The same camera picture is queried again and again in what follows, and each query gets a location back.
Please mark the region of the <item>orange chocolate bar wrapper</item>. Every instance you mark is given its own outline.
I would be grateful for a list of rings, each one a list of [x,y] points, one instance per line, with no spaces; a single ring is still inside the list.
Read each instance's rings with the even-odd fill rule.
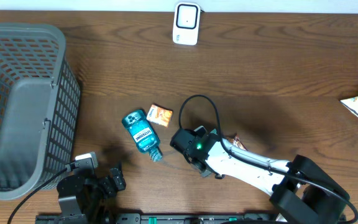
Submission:
[[[245,145],[243,145],[243,143],[241,142],[239,135],[235,134],[233,136],[226,136],[225,137],[231,144],[233,144],[234,146],[246,151],[247,148],[245,147]]]

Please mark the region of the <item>small orange tissue pack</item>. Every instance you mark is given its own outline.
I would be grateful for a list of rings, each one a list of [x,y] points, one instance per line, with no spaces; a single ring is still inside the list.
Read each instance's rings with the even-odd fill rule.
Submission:
[[[168,127],[170,120],[172,118],[173,111],[159,107],[155,104],[150,106],[149,112],[147,113],[147,121],[152,123]]]

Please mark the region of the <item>blue Listerine mouthwash bottle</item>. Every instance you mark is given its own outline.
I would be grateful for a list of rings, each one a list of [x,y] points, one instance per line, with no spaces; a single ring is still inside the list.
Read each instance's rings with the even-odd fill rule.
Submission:
[[[148,153],[153,162],[162,159],[159,149],[160,139],[147,121],[143,110],[135,110],[123,117],[122,125],[131,135],[139,152]]]

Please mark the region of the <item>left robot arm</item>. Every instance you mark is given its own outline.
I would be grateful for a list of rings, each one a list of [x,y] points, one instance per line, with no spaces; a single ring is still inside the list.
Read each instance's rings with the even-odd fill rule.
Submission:
[[[65,177],[57,185],[61,215],[55,223],[115,223],[116,218],[106,206],[106,200],[116,197],[126,189],[122,165],[109,170],[109,175],[97,177],[92,159],[72,162],[73,175]]]

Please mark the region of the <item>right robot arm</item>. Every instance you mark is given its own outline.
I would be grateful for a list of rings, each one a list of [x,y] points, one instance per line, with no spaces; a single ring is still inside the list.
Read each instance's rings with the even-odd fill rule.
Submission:
[[[311,159],[271,159],[235,146],[200,126],[179,129],[170,141],[202,175],[237,178],[266,193],[278,210],[277,221],[342,223],[349,194]]]

